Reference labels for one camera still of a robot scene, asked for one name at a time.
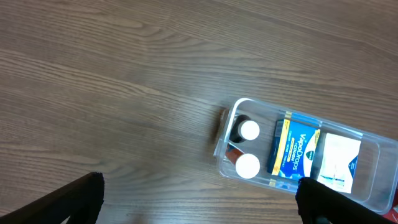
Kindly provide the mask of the blue yellow medicine box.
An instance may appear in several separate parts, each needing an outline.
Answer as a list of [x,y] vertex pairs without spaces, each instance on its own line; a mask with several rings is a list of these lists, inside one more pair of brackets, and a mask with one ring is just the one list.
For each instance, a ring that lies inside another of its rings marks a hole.
[[310,177],[320,129],[289,119],[276,122],[267,171],[291,180]]

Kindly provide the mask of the white blue medicine box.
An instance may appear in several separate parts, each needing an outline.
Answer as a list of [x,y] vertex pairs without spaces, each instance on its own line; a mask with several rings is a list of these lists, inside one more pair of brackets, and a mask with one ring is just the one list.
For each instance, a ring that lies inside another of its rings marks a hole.
[[327,133],[317,181],[337,192],[350,194],[360,146],[360,140]]

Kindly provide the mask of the black bottle white cap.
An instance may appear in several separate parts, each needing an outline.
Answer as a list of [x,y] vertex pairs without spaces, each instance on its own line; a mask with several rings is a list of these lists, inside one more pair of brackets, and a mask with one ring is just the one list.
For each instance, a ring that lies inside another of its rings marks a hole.
[[239,115],[233,124],[229,140],[234,143],[255,140],[260,133],[259,125],[245,114]]

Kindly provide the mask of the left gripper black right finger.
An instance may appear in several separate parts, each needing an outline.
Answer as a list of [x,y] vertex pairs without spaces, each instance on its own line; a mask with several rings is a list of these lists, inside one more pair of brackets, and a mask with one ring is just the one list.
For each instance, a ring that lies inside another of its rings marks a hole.
[[298,181],[295,199],[298,214],[304,224],[391,223],[390,220],[309,177],[303,177]]

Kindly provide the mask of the clear plastic container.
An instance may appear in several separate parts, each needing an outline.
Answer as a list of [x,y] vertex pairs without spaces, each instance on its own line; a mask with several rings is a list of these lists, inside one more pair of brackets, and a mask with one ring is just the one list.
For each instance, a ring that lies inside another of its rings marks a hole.
[[[235,119],[241,114],[245,114],[255,121],[260,127],[260,133],[255,140],[234,143],[229,140],[229,135]],[[310,178],[313,180],[317,180],[320,171],[327,133],[360,140],[361,146],[351,193],[338,193],[378,214],[385,214],[390,210],[397,188],[397,141],[259,100],[240,98],[221,112],[218,142],[214,152],[219,173],[224,177],[265,189],[295,194],[299,180],[271,175],[267,171],[276,122],[280,119],[289,119],[320,129],[310,174]],[[244,179],[236,173],[235,166],[225,156],[229,143],[259,159],[261,168],[257,176]]]

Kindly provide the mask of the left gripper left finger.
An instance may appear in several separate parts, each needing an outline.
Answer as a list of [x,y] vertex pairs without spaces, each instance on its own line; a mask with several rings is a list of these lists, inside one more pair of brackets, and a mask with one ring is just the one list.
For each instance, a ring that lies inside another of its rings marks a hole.
[[1,217],[1,223],[95,224],[104,202],[104,177],[90,172]]

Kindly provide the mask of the red Panadol box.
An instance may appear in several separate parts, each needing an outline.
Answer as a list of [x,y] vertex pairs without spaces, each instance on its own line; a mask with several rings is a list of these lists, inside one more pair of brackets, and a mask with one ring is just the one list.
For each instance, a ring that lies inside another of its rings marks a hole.
[[398,190],[396,189],[394,199],[392,202],[392,207],[390,210],[383,215],[384,218],[394,222],[398,223]]

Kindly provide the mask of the orange tube white cap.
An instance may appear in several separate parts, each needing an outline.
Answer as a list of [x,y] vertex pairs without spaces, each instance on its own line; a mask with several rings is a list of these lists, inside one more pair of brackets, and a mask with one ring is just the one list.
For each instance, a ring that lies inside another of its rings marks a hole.
[[254,178],[260,171],[259,159],[253,154],[243,152],[233,144],[227,145],[225,156],[235,166],[236,173],[241,178]]

